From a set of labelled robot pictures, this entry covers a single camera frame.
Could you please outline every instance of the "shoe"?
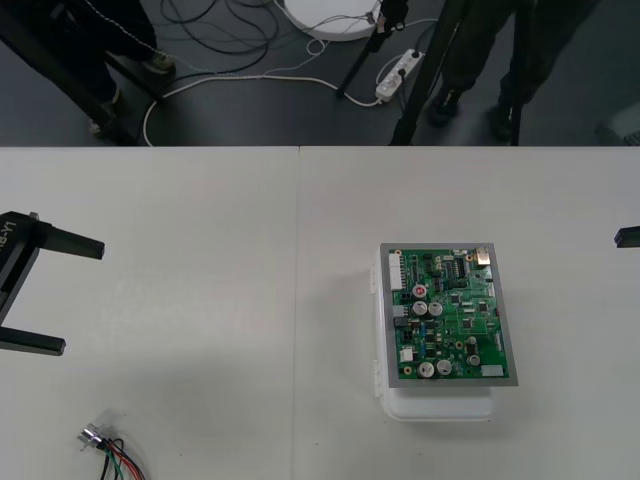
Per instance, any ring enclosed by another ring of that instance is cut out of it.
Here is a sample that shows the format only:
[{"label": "shoe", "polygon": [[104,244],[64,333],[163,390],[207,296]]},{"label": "shoe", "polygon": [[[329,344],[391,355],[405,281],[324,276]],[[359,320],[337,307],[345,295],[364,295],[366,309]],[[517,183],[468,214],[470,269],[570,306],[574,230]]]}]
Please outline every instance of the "shoe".
[{"label": "shoe", "polygon": [[462,92],[442,87],[427,107],[427,120],[434,127],[444,127],[458,115],[458,100]]},{"label": "shoe", "polygon": [[166,75],[176,71],[176,62],[166,53],[155,52],[151,60],[142,62],[142,66],[157,75]]},{"label": "shoe", "polygon": [[511,102],[500,95],[498,105],[490,113],[491,133],[499,142],[507,142],[511,139],[511,120],[513,108]]},{"label": "shoe", "polygon": [[[102,108],[104,108],[107,112],[109,112],[111,115],[115,116],[116,115],[116,103],[118,103],[118,100],[120,100],[120,89],[116,88],[116,93],[113,96],[113,98],[111,99],[110,102],[105,102],[102,104]],[[96,122],[93,121],[93,119],[89,119],[89,131],[91,132],[91,134],[95,137],[100,137],[100,134],[102,133],[100,130],[100,125],[98,125]]]}]

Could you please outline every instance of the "black shoe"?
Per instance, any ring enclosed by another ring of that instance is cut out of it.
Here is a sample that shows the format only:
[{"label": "black shoe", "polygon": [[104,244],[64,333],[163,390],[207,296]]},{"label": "black shoe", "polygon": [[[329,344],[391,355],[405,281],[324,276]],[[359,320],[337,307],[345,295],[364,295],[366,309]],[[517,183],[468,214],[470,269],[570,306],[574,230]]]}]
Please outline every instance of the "black shoe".
[{"label": "black shoe", "polygon": [[442,87],[427,107],[427,120],[434,127],[444,127],[458,115],[458,100],[462,92]]},{"label": "black shoe", "polygon": [[511,102],[502,96],[498,100],[498,105],[491,111],[491,133],[499,142],[507,142],[511,139],[511,119],[513,108]]}]

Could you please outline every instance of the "metal frame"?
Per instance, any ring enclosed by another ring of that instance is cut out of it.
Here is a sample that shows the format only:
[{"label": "metal frame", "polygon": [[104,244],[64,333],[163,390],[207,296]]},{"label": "metal frame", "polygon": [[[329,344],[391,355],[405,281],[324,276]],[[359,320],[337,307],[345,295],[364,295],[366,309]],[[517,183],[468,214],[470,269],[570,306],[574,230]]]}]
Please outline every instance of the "metal frame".
[{"label": "metal frame", "polygon": [[[478,379],[443,379],[409,380],[398,376],[398,359],[396,355],[396,332],[393,324],[393,295],[389,279],[389,250],[472,250],[487,248],[491,259],[493,285],[496,291],[496,301],[500,309],[500,326],[502,328],[502,344],[507,357],[509,378],[478,378]],[[380,245],[380,264],[382,271],[382,298],[384,302],[385,344],[387,348],[387,374],[391,388],[438,388],[438,387],[506,387],[517,386],[518,375],[515,359],[511,347],[511,335],[507,322],[507,314],[502,296],[502,283],[496,261],[496,252],[492,243],[383,243]]]}]

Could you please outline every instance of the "white round base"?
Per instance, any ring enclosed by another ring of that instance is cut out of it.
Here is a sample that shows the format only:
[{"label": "white round base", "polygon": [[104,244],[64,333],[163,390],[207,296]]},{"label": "white round base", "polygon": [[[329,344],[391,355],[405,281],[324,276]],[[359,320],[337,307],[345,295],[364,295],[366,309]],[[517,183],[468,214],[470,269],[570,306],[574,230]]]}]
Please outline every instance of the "white round base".
[{"label": "white round base", "polygon": [[372,9],[377,12],[379,7],[374,0],[286,0],[284,8],[289,20],[308,35],[318,40],[348,42],[371,35],[373,25],[366,20],[333,17],[363,16]]}]

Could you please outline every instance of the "green circuit board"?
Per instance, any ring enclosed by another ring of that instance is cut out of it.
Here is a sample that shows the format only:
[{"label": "green circuit board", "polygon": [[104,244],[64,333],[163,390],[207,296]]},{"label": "green circuit board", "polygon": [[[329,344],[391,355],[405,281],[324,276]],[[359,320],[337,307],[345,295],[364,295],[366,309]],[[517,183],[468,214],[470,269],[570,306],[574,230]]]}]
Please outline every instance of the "green circuit board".
[{"label": "green circuit board", "polygon": [[509,378],[487,249],[389,254],[399,378]]}]

